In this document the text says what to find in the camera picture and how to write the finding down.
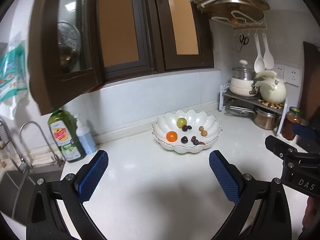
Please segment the person's right hand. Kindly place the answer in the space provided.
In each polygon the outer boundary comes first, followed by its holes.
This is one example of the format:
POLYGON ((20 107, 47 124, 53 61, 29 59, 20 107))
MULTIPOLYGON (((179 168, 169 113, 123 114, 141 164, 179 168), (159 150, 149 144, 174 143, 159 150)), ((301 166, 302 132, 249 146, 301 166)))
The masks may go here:
POLYGON ((302 220, 302 225, 305 228, 307 228, 311 224, 318 209, 319 209, 319 199, 309 197, 307 200, 305 214, 302 220))

